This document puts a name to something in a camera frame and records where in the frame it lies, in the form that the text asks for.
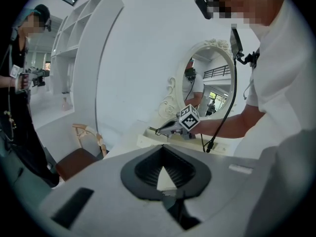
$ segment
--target man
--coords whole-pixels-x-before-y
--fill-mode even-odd
[[[28,12],[17,27],[12,28],[11,50],[8,49],[0,68],[0,122],[6,143],[23,164],[50,187],[55,187],[59,183],[59,175],[51,173],[47,168],[45,153],[32,124],[27,90],[20,94],[15,93],[16,86],[19,90],[29,86],[28,78],[20,76],[15,79],[10,76],[13,70],[11,65],[25,69],[27,38],[34,33],[43,33],[49,20],[48,8],[40,4]]]
[[[188,62],[186,71],[189,69],[193,69],[193,62],[191,60]],[[200,74],[195,75],[195,79],[187,78],[186,73],[183,75],[183,82],[182,82],[182,93],[185,105],[192,104],[194,107],[197,107],[202,100],[204,90],[204,83],[203,79]]]
[[[241,114],[227,118],[218,136],[244,137],[234,155],[258,158],[265,148],[278,146],[304,127],[295,111],[298,103],[286,91],[303,70],[311,67],[314,38],[290,0],[220,1],[256,24],[252,27],[261,44],[246,106]],[[192,133],[212,136],[221,121],[202,121]]]
[[[212,103],[209,103],[207,105],[207,111],[206,111],[206,115],[207,116],[210,116],[211,114],[215,113],[216,110],[215,110],[215,100],[212,101]]]

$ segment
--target brown chair seat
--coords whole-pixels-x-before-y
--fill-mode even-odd
[[[64,181],[67,181],[96,161],[97,157],[83,148],[78,148],[56,164],[56,171]]]

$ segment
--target ornate white mirror frame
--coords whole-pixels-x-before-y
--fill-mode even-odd
[[[193,46],[184,56],[182,61],[179,64],[179,68],[176,73],[176,77],[171,77],[169,79],[170,86],[168,87],[168,95],[164,98],[162,103],[159,106],[158,114],[163,119],[171,119],[174,118],[182,108],[185,107],[183,94],[182,94],[182,81],[183,81],[183,74],[184,70],[187,66],[188,61],[194,54],[199,51],[209,49],[210,51],[218,52],[221,54],[224,59],[226,60],[230,71],[231,71],[231,87],[230,92],[227,100],[223,107],[215,112],[214,114],[206,117],[201,117],[201,120],[208,120],[208,119],[221,119],[224,117],[225,113],[227,112],[230,103],[233,99],[233,90],[235,84],[235,72],[234,72],[234,63],[233,63],[233,54],[230,50],[230,46],[228,45],[227,41],[225,40],[205,40]]]

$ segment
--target black and white marker cube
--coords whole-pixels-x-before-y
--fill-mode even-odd
[[[198,112],[191,104],[181,110],[179,123],[188,132],[200,123]]]

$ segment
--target white vase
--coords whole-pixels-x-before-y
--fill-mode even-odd
[[[68,111],[71,109],[71,105],[67,102],[67,97],[63,98],[63,111]]]

